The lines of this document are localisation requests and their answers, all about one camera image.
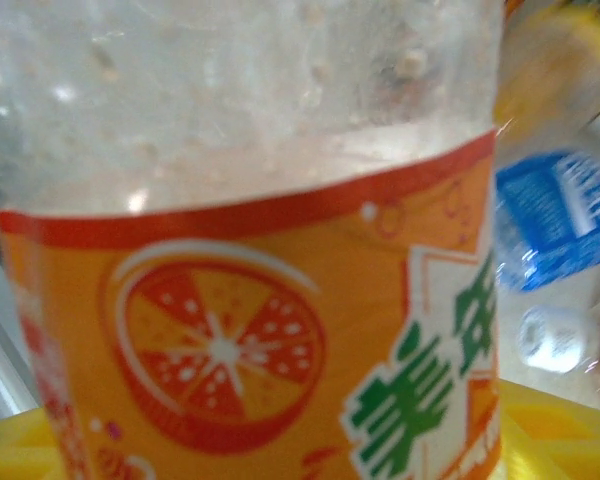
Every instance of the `red stripe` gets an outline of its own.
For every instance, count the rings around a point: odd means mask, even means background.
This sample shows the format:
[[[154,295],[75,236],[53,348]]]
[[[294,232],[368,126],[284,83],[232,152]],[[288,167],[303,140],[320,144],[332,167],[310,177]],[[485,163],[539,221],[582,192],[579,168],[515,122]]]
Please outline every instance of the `red stripe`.
[[[0,210],[4,233],[42,244],[84,249],[129,249],[161,240],[203,237],[230,240],[300,227],[357,211],[366,201],[385,204],[425,190],[474,166],[493,152],[487,134],[440,157],[308,193],[237,205],[142,216],[50,217]]]

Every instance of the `blue label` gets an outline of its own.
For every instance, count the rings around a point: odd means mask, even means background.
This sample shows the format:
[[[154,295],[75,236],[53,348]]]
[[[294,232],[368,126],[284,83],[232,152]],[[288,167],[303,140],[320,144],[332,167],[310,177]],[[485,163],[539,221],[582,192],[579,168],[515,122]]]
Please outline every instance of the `blue label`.
[[[501,208],[526,244],[523,290],[600,263],[600,165],[589,155],[529,157],[498,172],[496,186]],[[506,239],[500,248],[520,250]],[[506,281],[511,272],[503,273]]]

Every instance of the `orange slice graphic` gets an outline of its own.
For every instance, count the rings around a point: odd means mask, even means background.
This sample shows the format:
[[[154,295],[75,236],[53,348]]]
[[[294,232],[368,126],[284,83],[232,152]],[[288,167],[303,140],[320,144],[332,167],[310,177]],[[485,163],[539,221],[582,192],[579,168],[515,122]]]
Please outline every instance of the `orange slice graphic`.
[[[324,337],[279,280],[225,261],[179,261],[142,275],[116,330],[138,406],[164,434],[209,453],[261,446],[302,412]]]

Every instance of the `yellow tray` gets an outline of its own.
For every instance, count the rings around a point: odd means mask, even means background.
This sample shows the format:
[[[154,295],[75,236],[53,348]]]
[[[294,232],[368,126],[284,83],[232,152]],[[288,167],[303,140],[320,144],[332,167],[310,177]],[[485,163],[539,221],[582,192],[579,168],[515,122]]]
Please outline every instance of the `yellow tray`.
[[[501,382],[512,480],[600,480],[600,411]],[[0,421],[0,480],[65,480],[42,410]]]

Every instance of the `white bottle cap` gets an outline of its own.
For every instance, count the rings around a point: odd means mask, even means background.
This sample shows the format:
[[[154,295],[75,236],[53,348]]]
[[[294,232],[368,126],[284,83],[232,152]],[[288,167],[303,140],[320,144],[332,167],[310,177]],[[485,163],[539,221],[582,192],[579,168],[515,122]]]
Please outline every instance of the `white bottle cap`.
[[[594,319],[573,310],[537,306],[522,317],[517,343],[526,365],[566,373],[595,354],[600,329]]]

